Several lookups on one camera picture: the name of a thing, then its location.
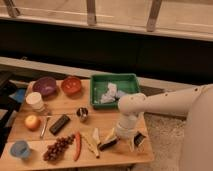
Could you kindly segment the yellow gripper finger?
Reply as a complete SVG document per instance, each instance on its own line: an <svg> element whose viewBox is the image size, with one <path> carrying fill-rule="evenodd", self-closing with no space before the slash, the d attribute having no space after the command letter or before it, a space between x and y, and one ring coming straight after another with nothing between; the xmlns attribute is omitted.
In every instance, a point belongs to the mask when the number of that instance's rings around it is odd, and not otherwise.
<svg viewBox="0 0 213 171"><path fill-rule="evenodd" d="M130 149L131 152L134 152L135 150L135 144L134 144L134 139L128 139L127 140L127 144L128 144L128 147Z"/></svg>
<svg viewBox="0 0 213 171"><path fill-rule="evenodd" d="M112 128L112 129L110 130L110 132L107 134L107 136L105 137L105 141L111 140L111 139L113 139L113 138L115 138L115 137L116 137L115 129Z"/></svg>

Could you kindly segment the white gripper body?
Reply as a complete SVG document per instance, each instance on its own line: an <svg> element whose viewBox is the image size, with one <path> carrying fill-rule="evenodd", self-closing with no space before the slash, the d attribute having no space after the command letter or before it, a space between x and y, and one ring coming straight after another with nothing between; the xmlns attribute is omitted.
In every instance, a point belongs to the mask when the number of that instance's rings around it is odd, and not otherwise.
<svg viewBox="0 0 213 171"><path fill-rule="evenodd" d="M135 134L137 121L138 117L135 115L121 114L115 126L115 134L120 139L131 139Z"/></svg>

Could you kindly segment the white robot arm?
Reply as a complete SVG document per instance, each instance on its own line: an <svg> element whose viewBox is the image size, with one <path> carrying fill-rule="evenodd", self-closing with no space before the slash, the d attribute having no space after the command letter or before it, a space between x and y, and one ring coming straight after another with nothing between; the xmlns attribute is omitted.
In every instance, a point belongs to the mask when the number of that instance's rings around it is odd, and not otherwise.
<svg viewBox="0 0 213 171"><path fill-rule="evenodd" d="M213 84L152 96L124 95L118 109L114 130L121 139L133 138L140 113L186 116L179 171L213 171Z"/></svg>

